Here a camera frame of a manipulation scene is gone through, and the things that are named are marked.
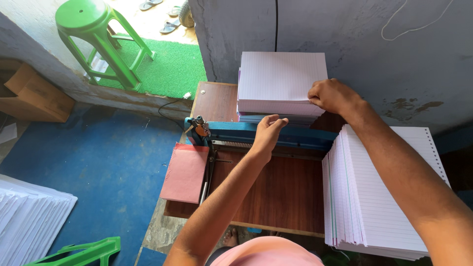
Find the wooden board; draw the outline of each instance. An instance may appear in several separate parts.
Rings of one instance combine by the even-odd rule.
[[[237,121],[237,85],[200,82],[197,93],[192,117],[201,115],[207,121]],[[339,132],[345,123],[339,115],[325,112],[311,128]],[[233,151],[217,153],[217,158],[234,163],[215,162],[211,192],[243,155]],[[189,218],[197,207],[197,204],[167,201],[164,215]],[[231,224],[324,237],[321,162],[273,157],[263,168]]]
[[[191,117],[201,115],[206,121],[232,122],[237,116],[238,85],[216,82],[199,82],[192,106]],[[167,201],[165,216],[189,218],[197,204]]]

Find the green stool leg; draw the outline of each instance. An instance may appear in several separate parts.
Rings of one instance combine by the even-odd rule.
[[[78,249],[86,250],[57,260],[52,259],[54,256]],[[44,257],[24,266],[84,266],[98,259],[100,260],[100,266],[108,266],[110,255],[118,251],[120,251],[120,237],[110,237],[94,243],[65,246],[58,250],[56,254]]]
[[[64,33],[61,31],[58,31],[59,37],[61,38],[62,42],[66,45],[66,47],[69,49],[69,51],[72,53],[72,55],[77,59],[79,64],[82,66],[82,68],[86,71],[86,73],[90,77],[90,82],[92,84],[98,85],[97,80],[94,77],[94,74],[90,72],[90,65],[87,63],[86,58],[80,51],[80,49],[77,47],[77,45],[73,42],[73,40],[69,37],[66,36]]]
[[[131,27],[131,25],[126,21],[126,19],[116,10],[114,10],[118,22],[123,26],[123,28],[130,34],[133,40],[138,44],[138,46],[147,53],[153,60],[156,56],[156,53],[153,53],[151,49],[145,44],[143,39],[136,33],[136,31]]]
[[[121,58],[117,50],[108,41],[108,33],[93,34],[94,40],[92,45],[97,49],[97,52],[107,61],[108,65],[115,72],[118,81],[126,90],[138,90],[137,86],[140,84],[140,79],[130,70],[125,61]]]
[[[107,31],[107,37],[108,37],[108,41],[115,47],[115,49],[118,49],[120,48],[122,45],[118,42],[117,39],[113,38],[112,37],[112,34]]]

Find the green doormat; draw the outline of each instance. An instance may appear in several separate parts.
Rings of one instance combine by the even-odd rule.
[[[168,41],[143,39],[148,47],[156,52],[151,60],[145,56],[136,74],[141,79],[139,93],[150,93],[173,98],[181,98],[186,92],[194,99],[199,81],[207,81],[201,51],[198,45],[181,44]],[[128,66],[131,66],[140,48],[135,42],[119,40],[117,49]],[[113,73],[108,67],[105,73]],[[100,79],[101,86],[123,89],[118,81]]]

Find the red notebook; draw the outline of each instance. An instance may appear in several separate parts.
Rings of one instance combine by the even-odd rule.
[[[208,147],[176,143],[159,196],[198,204],[208,154]]]

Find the cardboard box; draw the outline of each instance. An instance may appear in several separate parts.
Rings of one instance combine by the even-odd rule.
[[[0,60],[0,111],[20,120],[66,122],[74,100],[26,63]]]

